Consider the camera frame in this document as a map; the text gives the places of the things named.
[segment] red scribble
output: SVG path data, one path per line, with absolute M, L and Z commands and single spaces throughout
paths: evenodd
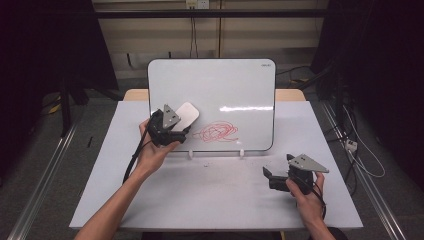
M 206 127 L 194 132 L 194 138 L 200 138 L 204 142 L 231 142 L 236 141 L 238 138 L 227 138 L 229 135 L 238 131 L 237 127 L 225 121 L 216 121 L 208 124 Z

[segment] whiteboard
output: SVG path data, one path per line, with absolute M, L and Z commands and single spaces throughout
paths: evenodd
M 150 112 L 190 102 L 199 112 L 176 151 L 265 151 L 274 133 L 270 59 L 158 59 L 148 66 Z

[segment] white cable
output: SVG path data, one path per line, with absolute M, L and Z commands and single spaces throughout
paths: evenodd
M 356 158 L 353 156 L 353 154 L 352 154 L 352 152 L 350 151 L 350 150 L 347 150 L 348 152 L 349 152 L 349 154 L 350 154 L 350 156 L 352 157 L 352 159 L 358 164 L 358 166 L 360 167 L 360 168 L 362 168 L 362 170 L 364 170 L 368 175 L 370 175 L 370 176 L 373 176 L 373 177 L 376 177 L 376 178 L 381 178 L 381 177 L 384 177 L 384 175 L 386 175 L 386 169 L 384 169 L 384 166 L 383 166 L 383 164 L 380 162 L 380 160 L 377 158 L 377 156 L 375 156 L 375 154 L 367 147 L 367 145 L 364 143 L 364 141 L 362 141 L 362 139 L 361 139 L 361 137 L 359 136 L 359 134 L 358 134 L 358 132 L 356 131 L 356 129 L 355 129 L 355 125 L 353 124 L 353 121 L 352 121 L 352 118 L 350 118 L 350 114 L 349 114 L 349 112 L 347 111 L 347 109 L 346 109 L 346 107 L 345 106 L 343 106 L 343 109 L 346 111 L 346 113 L 347 113 L 347 117 L 349 118 L 349 121 L 350 121 L 350 124 L 352 124 L 352 129 L 353 129 L 353 131 L 355 131 L 355 133 L 356 133 L 356 136 L 358 137 L 358 139 L 359 139 L 359 141 L 364 145 L 364 147 L 373 155 L 373 157 L 375 158 L 375 160 L 377 160 L 377 162 L 378 162 L 378 164 L 380 165 L 380 167 L 381 167 L 381 169 L 383 170 L 383 173 L 381 174 L 381 175 L 376 175 L 376 174 L 373 174 L 373 173 L 371 173 L 371 172 L 369 172 L 366 168 L 365 168 L 365 166 L 363 165 L 363 164 L 361 164 L 358 160 L 356 160 Z

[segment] person's left hand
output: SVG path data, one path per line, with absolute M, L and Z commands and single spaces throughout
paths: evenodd
M 141 135 L 143 135 L 144 131 L 146 130 L 147 122 L 148 120 L 142 122 L 139 125 Z M 151 138 L 147 133 L 143 142 L 143 145 L 144 144 L 145 146 L 138 156 L 136 170 L 139 169 L 147 171 L 147 173 L 150 175 L 156 172 L 162 166 L 166 155 L 174 150 L 180 144 L 180 142 L 175 141 L 170 143 L 168 146 L 157 147 L 151 142 Z

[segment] table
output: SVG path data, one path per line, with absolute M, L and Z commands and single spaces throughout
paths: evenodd
M 303 228 L 290 193 L 268 188 L 262 166 L 274 174 L 288 170 L 286 154 L 305 153 L 330 169 L 326 174 L 326 223 L 340 229 L 362 227 L 309 102 L 298 90 L 277 90 L 274 146 L 259 153 L 171 153 L 141 187 L 121 229 L 135 231 L 275 231 Z M 148 117 L 146 90 L 130 90 L 118 104 L 108 134 L 70 224 L 81 228 L 120 187 Z

